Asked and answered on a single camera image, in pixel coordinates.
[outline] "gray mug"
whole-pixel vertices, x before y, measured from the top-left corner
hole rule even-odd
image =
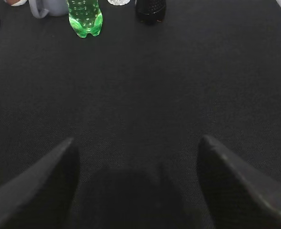
[[[44,18],[46,15],[62,16],[68,14],[67,0],[29,0],[30,11],[35,18]]]

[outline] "black fabric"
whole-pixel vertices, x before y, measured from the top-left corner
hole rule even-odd
[[[274,0],[167,1],[146,26],[134,2],[100,1],[98,37],[67,17],[38,20],[0,0],[0,184],[68,136],[81,176],[71,228],[90,176],[108,165],[157,179],[158,163],[186,212],[213,228],[196,175],[204,133],[281,182],[281,8]]]

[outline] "plastic bottle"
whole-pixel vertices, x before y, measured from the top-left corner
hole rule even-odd
[[[68,5],[70,25],[78,36],[100,34],[103,20],[98,0],[68,0]]]
[[[136,0],[136,16],[147,24],[163,21],[166,13],[166,0]]]

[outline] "black cylindrical object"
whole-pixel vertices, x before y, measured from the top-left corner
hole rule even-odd
[[[163,21],[166,13],[166,0],[136,0],[136,16],[145,23]]]

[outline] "glass object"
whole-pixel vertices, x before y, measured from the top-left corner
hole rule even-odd
[[[108,2],[114,6],[122,6],[128,4],[130,0],[108,0]]]
[[[103,20],[98,0],[68,0],[68,5],[70,25],[78,36],[100,34]]]

